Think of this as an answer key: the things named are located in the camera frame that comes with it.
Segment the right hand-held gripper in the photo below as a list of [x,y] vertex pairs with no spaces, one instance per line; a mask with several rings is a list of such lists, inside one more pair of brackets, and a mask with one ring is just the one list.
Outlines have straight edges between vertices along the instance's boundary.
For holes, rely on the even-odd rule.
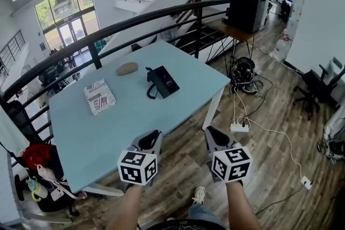
[[251,168],[253,158],[228,131],[208,126],[205,129],[206,148],[210,160],[207,165],[216,182],[241,182]]

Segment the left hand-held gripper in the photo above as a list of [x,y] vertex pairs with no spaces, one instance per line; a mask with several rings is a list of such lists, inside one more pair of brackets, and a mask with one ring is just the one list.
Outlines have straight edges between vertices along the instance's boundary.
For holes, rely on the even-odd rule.
[[147,185],[158,173],[163,133],[153,130],[135,138],[118,159],[121,181],[136,185]]

